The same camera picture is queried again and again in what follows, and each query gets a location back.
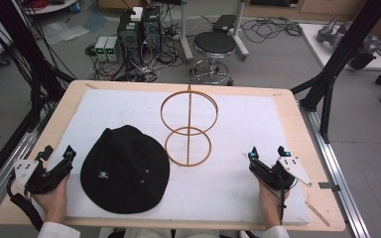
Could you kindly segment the black round stool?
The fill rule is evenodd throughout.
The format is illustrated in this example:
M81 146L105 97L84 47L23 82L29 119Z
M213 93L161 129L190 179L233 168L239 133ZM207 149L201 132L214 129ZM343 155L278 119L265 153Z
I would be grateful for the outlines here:
M203 32L193 39L193 47L198 53L206 56L206 59L199 60L190 69L193 79L205 84L234 84L227 65L220 61L235 52L236 44L231 36L214 31Z

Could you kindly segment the white round table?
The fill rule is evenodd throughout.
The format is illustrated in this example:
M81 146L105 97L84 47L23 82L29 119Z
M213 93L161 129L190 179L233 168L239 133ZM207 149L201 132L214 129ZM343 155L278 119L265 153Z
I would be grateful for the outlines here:
M22 9L29 15L56 12L75 5L78 0L23 0Z

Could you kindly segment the white metal stand frame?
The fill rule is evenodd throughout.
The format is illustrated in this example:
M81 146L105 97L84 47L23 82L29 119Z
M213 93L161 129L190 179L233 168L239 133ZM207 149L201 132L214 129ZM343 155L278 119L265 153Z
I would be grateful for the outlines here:
M180 33L180 42L185 54L186 63L190 63L193 61L193 54L191 52L191 47L187 39L187 0L180 0L180 1L181 1L181 28L182 28ZM231 37L236 43L237 50L242 55L242 60L246 60L249 57L249 52L246 49L245 45L243 44L239 36L245 4L246 4L246 0L238 0L234 28L229 30Z

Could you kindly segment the white box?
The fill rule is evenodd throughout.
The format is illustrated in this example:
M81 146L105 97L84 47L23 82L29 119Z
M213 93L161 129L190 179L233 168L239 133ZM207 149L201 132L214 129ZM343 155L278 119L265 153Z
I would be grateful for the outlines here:
M134 7L132 9L132 13L131 13L131 21L132 22L140 22L142 20L142 17L143 17L143 8L142 7Z

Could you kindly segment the orange wire hat stand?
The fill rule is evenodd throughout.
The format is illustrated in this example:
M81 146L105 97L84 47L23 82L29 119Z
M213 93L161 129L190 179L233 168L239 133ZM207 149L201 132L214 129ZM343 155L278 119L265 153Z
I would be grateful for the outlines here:
M177 96L181 96L181 95L186 95L188 97L187 124L183 127L173 128L168 124L167 120L165 119L164 111L165 111L165 108L167 107L167 104L173 98L175 98ZM215 112L214 119L213 119L212 123L206 129L201 129L201 128L195 127L191 124L192 100L193 100L193 97L195 95L207 100L210 103L210 105L213 107L214 112ZM184 167L195 167L195 166L198 166L198 165L204 163L209 158L209 156L212 152L212 142L211 142L210 138L208 137L207 132L216 124L216 122L218 120L218 116L219 116L219 107L218 107L217 102L210 95L208 95L204 92L198 91L198 90L193 90L190 85L187 87L186 90L180 90L180 91L174 92L171 95L167 96L163 100L161 107L160 107L160 118L162 120L162 123L164 124L164 126L167 129L170 130L170 134L167 136L167 138L165 140L165 149L168 149L169 141L174 135L181 135L181 136L185 136L187 138L186 160L183 163L179 162L171 154L168 154L169 158L175 164L177 164L179 166L184 166ZM192 163L191 162L191 139L193 137L199 136L199 135L202 135L206 139L206 141L208 143L208 151L207 151L207 154L200 161Z

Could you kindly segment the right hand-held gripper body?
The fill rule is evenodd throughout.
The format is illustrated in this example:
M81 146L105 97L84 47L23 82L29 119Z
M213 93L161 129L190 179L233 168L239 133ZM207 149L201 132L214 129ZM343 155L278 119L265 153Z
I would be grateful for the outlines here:
M272 167L260 160L249 161L249 170L258 180L274 190L290 189L296 180L307 186L313 185L298 157L279 157Z

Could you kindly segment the black flat box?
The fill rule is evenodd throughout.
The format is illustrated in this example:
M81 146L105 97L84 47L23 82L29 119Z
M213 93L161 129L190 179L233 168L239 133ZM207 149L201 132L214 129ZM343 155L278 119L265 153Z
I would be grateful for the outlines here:
M235 20L235 15L221 15L214 23L212 30L226 34L234 25Z

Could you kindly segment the tan tape strip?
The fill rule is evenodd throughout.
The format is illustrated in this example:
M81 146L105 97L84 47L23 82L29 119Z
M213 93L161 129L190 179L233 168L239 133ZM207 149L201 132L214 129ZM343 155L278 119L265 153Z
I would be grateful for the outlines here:
M325 217L307 200L305 200L306 206L312 211L312 213L326 226L329 227L330 223L325 219Z

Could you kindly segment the clear plastic bags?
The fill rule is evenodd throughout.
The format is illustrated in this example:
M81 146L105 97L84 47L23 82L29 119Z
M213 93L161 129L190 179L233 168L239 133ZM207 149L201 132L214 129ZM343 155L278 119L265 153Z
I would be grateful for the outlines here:
M43 28L43 33L51 45L59 42L71 42L103 28L106 22L107 20L100 14L92 13L83 25L69 26L67 22L55 22L47 24Z

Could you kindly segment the black metal frame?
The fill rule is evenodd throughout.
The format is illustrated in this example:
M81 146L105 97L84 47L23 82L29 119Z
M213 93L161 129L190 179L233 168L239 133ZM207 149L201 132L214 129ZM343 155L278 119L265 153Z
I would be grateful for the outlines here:
M66 73L59 69L55 61L59 57L42 35L52 58L52 61L47 60L27 24L28 21L29 18L18 0L0 0L0 45L30 86L28 131L31 132L41 124L42 111L53 113L64 96L67 85L75 81L76 77L71 72Z
M381 0L367 0L318 75L291 89L293 94L309 90L307 96L300 101L301 106L308 111L316 111L318 103L323 100L319 134L327 144L329 143L328 125L334 83L380 18Z

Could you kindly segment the white platform board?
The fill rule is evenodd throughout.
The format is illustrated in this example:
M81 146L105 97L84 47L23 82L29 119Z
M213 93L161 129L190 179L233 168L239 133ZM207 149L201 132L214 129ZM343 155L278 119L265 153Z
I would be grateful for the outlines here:
M322 25L301 24L300 27L303 29L304 38L309 43L317 61L321 66L325 66L333 54L333 48L329 43L321 43L317 40L317 34L322 28ZM364 70L381 71L381 57L377 53L375 53L374 56L375 59L373 59Z

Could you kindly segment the black computer tower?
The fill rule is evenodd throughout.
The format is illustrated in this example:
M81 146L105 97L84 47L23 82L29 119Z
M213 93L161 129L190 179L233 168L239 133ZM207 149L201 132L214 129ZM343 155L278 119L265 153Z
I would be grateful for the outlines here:
M151 49L153 53L159 53L162 50L161 9L159 6L144 10L143 26L147 48Z
M124 58L127 59L129 64L141 65L142 23L132 21L131 16L130 11L126 11L121 15L117 35Z

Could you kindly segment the aluminium rail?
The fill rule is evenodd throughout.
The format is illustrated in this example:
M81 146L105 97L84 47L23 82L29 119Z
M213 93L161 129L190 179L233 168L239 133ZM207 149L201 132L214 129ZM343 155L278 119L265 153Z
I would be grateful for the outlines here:
M333 195L336 198L344 223L354 238L371 238L333 148L319 132L320 118L318 114L303 107L300 107L300 111L317 148L317 154L328 182L338 184L340 187L340 191L333 192Z
M37 132L12 137L0 152L0 200L6 195L8 177L17 159L26 159L38 140Z

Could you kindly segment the grey metal bracket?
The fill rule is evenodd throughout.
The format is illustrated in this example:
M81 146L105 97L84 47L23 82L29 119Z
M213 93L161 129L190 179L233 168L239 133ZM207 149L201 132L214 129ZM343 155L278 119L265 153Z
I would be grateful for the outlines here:
M330 189L332 192L340 191L339 185L333 182L320 182L318 185L321 189Z

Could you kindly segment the grey power supply unit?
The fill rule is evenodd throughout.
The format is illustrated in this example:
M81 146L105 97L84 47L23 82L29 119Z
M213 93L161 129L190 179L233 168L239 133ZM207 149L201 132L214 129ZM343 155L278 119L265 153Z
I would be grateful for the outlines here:
M108 61L118 61L120 59L120 45L117 37L108 38L105 51Z
M105 52L105 46L106 46L107 41L108 41L107 37L105 37L105 36L100 37L94 46L97 58L100 61L107 61L107 55Z

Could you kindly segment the black bucket hat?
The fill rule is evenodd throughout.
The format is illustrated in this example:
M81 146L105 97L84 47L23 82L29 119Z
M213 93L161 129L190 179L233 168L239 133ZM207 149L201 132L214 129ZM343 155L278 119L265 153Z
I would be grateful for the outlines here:
M169 177L164 147L130 125L105 129L80 171L82 189L90 200L118 214L141 213L157 206Z

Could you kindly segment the person's right hand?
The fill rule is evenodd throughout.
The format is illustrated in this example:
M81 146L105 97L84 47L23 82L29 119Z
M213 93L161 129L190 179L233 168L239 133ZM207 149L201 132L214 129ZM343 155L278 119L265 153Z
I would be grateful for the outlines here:
M269 229L275 226L281 226L281 192L279 190L273 190L260 180L258 181L258 184L259 205L261 207L261 214L265 228Z

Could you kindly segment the person's left hand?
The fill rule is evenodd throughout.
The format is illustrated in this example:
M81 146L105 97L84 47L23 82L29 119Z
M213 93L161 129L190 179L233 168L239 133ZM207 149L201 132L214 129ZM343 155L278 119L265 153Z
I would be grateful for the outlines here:
M45 194L34 194L33 198L45 212L45 221L63 223L66 215L66 184L65 176L59 185Z

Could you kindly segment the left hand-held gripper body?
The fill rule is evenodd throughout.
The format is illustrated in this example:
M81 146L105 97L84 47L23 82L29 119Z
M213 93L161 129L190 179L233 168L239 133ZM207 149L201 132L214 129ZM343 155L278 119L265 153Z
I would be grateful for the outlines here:
M42 160L17 160L14 164L18 189L32 194L45 194L54 190L72 170L72 160L62 159L47 171Z

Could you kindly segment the white foam mat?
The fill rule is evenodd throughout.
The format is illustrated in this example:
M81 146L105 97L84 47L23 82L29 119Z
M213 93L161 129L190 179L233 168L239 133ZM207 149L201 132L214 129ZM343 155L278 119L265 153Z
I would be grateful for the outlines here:
M279 102L285 91L256 95L250 88L197 89L218 104L216 124L207 132L212 142L209 158L195 167L175 164L170 158L170 178L160 203L133 214L118 214L97 206L85 194L80 171L86 155L103 130L131 125L156 139L165 148L170 134L160 118L160 107L171 91L88 89L68 123L59 146L49 160L55 167L67 146L76 151L67 182L67 218L88 226L232 228L261 222L258 183L249 170L248 153L255 147L261 162L272 166L279 146L287 144ZM188 97L173 98L164 116L173 128L187 124ZM192 100L191 124L206 129L214 119L210 103L198 96ZM179 162L186 160L187 138L174 135L167 152ZM191 139L192 163L208 151L202 136Z

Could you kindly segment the grey robot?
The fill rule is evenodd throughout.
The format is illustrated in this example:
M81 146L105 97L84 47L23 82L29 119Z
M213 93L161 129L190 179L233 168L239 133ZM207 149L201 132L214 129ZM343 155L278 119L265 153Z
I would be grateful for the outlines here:
M320 43L329 43L334 49L339 45L352 25L351 21L347 21L334 32L336 22L337 19L332 18L326 26L317 31L317 40ZM378 38L374 35L368 35L356 49L354 56L348 61L348 65L356 70L365 68L376 59L374 54L377 50Z

